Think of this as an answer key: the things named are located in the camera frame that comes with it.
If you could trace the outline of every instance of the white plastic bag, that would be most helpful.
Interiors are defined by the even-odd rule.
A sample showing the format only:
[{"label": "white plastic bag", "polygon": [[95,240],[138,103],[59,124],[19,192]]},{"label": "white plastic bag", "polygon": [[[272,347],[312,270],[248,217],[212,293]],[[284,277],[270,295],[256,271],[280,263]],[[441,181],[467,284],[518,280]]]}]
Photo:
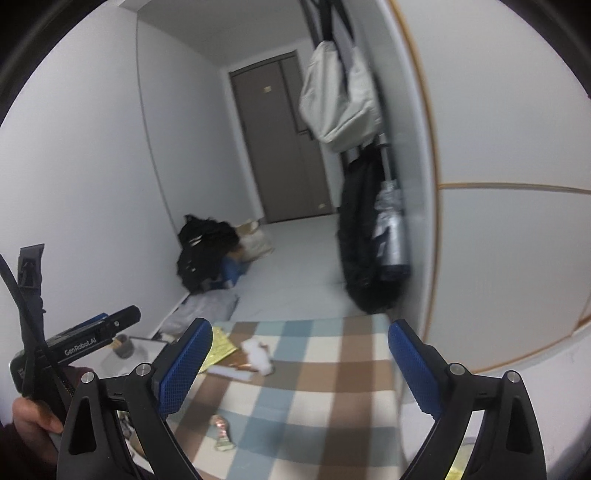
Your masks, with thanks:
[{"label": "white plastic bag", "polygon": [[353,48],[352,56],[345,89],[335,43],[321,42],[300,96],[302,118],[316,138],[337,153],[370,141],[382,125],[374,81],[359,47]]}]

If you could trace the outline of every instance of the white tissue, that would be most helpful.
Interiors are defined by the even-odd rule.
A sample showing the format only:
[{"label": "white tissue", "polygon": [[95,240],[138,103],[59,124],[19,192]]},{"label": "white tissue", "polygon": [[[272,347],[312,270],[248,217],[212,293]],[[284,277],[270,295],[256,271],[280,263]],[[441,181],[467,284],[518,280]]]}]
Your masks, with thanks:
[{"label": "white tissue", "polygon": [[242,350],[248,355],[248,363],[256,368],[261,375],[273,373],[273,365],[271,365],[269,355],[256,338],[244,340],[241,345]]}]

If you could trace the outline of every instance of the blue gripper pad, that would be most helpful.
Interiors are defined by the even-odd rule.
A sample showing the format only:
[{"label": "blue gripper pad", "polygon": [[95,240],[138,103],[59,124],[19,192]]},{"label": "blue gripper pad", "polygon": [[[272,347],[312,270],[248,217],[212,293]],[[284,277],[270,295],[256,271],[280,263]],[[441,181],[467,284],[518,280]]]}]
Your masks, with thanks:
[{"label": "blue gripper pad", "polygon": [[212,341],[211,324],[206,320],[197,319],[177,344],[171,345],[178,345],[180,352],[157,385],[158,412],[162,418],[180,409],[205,357],[211,350]]},{"label": "blue gripper pad", "polygon": [[443,411],[439,382],[419,351],[429,346],[419,340],[404,320],[390,325],[388,346],[419,408],[433,419],[439,419]]}]

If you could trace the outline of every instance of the human hand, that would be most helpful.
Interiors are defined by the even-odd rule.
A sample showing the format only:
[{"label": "human hand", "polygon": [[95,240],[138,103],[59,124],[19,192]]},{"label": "human hand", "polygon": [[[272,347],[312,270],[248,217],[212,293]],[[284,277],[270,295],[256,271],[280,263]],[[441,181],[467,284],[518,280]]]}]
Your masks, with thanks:
[{"label": "human hand", "polygon": [[57,450],[48,432],[64,430],[47,405],[28,398],[17,398],[12,404],[12,422],[19,436],[37,457],[49,465],[57,465]]}]

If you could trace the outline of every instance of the yellow paper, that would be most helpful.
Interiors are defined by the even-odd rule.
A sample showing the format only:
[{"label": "yellow paper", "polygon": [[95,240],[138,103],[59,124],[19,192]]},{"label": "yellow paper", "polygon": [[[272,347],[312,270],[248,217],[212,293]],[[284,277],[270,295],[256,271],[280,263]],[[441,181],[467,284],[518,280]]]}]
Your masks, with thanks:
[{"label": "yellow paper", "polygon": [[445,477],[445,480],[460,480],[464,475],[464,470],[458,470],[455,467],[451,467],[449,473]]},{"label": "yellow paper", "polygon": [[213,327],[213,342],[212,349],[205,357],[205,361],[199,370],[199,373],[205,372],[210,366],[215,365],[219,361],[225,359],[228,355],[238,350],[234,344],[228,340],[228,336],[220,327]]}]

